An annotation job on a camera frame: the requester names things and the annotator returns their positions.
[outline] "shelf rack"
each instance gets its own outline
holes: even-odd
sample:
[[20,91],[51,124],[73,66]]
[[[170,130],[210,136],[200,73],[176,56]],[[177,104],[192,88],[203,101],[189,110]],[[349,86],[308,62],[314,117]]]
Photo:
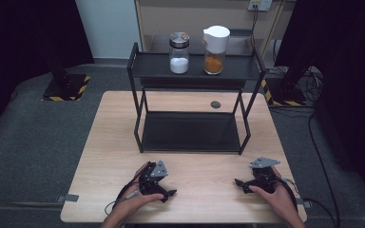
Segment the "shelf rack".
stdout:
[[[134,135],[140,152],[144,151],[195,151],[231,152],[241,155],[250,137],[248,114],[265,76],[265,66],[254,48],[251,55],[226,55],[224,67],[218,75],[203,70],[203,55],[191,54],[189,68],[184,74],[170,70],[168,53],[140,52],[134,43],[127,72],[137,112]],[[135,80],[142,87],[138,101]],[[247,81],[257,81],[247,106],[241,97]],[[217,90],[237,91],[234,108],[230,112],[166,111],[149,108],[146,91],[165,90]],[[240,142],[236,124],[236,111],[240,106],[246,136]],[[138,131],[145,111],[142,139]]]

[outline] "hazard tape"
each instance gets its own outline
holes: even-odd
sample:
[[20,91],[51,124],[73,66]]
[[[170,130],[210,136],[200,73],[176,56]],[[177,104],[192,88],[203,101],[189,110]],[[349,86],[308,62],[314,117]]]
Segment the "hazard tape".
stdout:
[[82,83],[81,88],[79,89],[79,93],[76,97],[64,97],[64,96],[52,96],[52,97],[43,97],[42,101],[53,101],[53,102],[63,102],[63,101],[79,101],[86,90],[87,83],[90,80],[90,76],[86,76],[85,80]]
[[274,98],[269,90],[268,85],[266,84],[265,80],[262,80],[261,82],[263,91],[265,93],[265,99],[266,102],[269,105],[290,105],[290,106],[303,106],[306,105],[305,102],[299,102],[299,101],[274,101]]

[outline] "black controller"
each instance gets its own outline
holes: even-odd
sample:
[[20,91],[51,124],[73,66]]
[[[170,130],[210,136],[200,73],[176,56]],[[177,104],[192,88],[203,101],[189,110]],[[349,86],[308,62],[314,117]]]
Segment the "black controller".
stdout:
[[274,184],[278,180],[271,167],[253,168],[253,175],[255,179],[247,182],[235,179],[236,185],[241,187],[245,194],[253,193],[249,186],[260,187],[268,193],[275,192]]
[[257,158],[254,162],[251,162],[250,166],[253,170],[254,180],[250,181],[242,181],[235,179],[236,185],[241,187],[242,191],[245,194],[253,193],[250,189],[250,186],[257,186],[262,188],[265,192],[274,193],[275,192],[275,184],[277,182],[282,183],[287,192],[289,193],[292,203],[294,204],[296,210],[298,209],[298,204],[296,202],[295,195],[293,194],[292,189],[287,185],[285,181],[283,181],[280,177],[278,177],[274,170],[272,169],[272,165],[278,164],[280,161],[270,160],[266,158]]
[[168,173],[162,160],[160,160],[158,163],[149,162],[139,177],[141,193],[143,195],[155,193],[163,194],[164,198],[161,199],[161,201],[166,202],[168,197],[173,196],[177,192],[177,190],[166,191],[159,185],[159,181],[161,181],[167,175]]

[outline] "black curtain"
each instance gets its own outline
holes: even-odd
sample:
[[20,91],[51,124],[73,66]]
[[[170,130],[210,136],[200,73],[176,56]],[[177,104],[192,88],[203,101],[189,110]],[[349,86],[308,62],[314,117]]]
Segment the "black curtain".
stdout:
[[[329,7],[318,12],[315,7],[323,2]],[[307,37],[308,29],[321,17],[322,26],[312,31],[318,39],[307,41],[313,39]],[[303,46],[304,42],[312,45]],[[298,0],[277,66],[290,67],[299,52],[308,53],[299,56],[303,63],[322,72],[320,100],[355,170],[365,180],[365,1]]]
[[0,115],[19,83],[50,72],[32,25],[47,36],[61,67],[93,63],[75,1],[0,0]]

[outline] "person's left hand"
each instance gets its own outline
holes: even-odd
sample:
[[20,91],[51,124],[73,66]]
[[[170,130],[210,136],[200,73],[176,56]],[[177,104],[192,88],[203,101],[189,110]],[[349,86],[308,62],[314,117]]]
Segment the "person's left hand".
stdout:
[[[138,169],[135,175],[140,173],[146,167],[146,165],[147,163],[145,163],[140,169]],[[126,191],[122,195],[122,198],[125,198],[135,190],[139,190],[139,177],[140,176],[138,176],[133,181],[133,184],[128,189],[126,189]],[[162,200],[163,198],[164,196],[162,194],[152,194],[144,196],[141,192],[139,192],[135,197],[117,203],[111,213],[104,220],[102,227],[120,227],[123,221],[127,217],[138,211],[139,208],[152,201]]]

